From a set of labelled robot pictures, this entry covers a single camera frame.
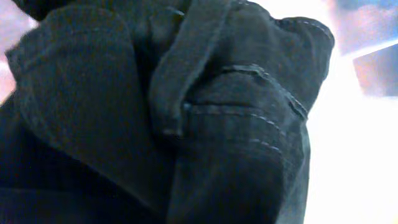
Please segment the large black garment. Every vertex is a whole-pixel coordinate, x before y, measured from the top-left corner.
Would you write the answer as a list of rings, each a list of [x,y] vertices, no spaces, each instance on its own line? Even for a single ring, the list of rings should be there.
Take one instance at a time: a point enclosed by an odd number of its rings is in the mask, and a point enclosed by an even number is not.
[[[17,1],[2,223],[302,224],[335,39],[249,1]]]

